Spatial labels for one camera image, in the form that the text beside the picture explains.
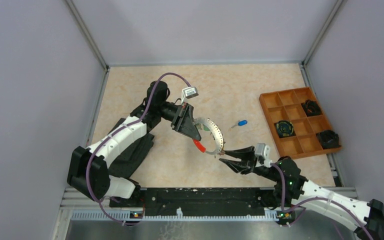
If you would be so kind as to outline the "keyring with coloured keys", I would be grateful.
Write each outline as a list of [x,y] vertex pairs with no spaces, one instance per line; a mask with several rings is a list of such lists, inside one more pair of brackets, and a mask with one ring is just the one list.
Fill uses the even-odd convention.
[[214,123],[210,118],[195,118],[193,120],[194,126],[197,127],[198,130],[204,130],[207,129],[207,132],[210,133],[210,136],[213,139],[214,142],[214,150],[207,150],[207,148],[201,144],[199,140],[193,140],[194,145],[197,147],[197,149],[201,153],[205,153],[208,155],[220,155],[224,148],[224,136],[221,132],[221,129],[219,126]]

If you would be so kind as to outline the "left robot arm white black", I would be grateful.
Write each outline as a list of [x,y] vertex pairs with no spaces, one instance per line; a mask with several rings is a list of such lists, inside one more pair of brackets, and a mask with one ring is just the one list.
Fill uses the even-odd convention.
[[193,140],[201,140],[195,127],[194,107],[183,102],[169,102],[170,90],[164,81],[154,81],[147,96],[130,115],[98,142],[72,152],[67,174],[67,183],[97,202],[104,197],[116,197],[129,207],[140,202],[137,184],[128,177],[118,177],[109,168],[122,152],[149,134],[162,119],[170,122],[171,128]]

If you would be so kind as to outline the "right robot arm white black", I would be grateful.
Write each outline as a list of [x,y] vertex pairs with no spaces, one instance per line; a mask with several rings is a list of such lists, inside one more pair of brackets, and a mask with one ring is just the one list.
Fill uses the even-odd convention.
[[289,157],[274,162],[264,143],[236,150],[221,150],[220,161],[237,174],[255,174],[275,182],[273,200],[283,213],[304,208],[351,230],[361,240],[384,239],[384,203],[357,200],[322,187],[301,175]]

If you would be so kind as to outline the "blue tagged key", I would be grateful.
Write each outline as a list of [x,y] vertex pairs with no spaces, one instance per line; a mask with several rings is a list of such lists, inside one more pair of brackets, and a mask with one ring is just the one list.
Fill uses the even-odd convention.
[[239,120],[237,121],[233,126],[231,126],[231,129],[235,128],[235,127],[241,127],[241,126],[244,126],[248,123],[247,120]]

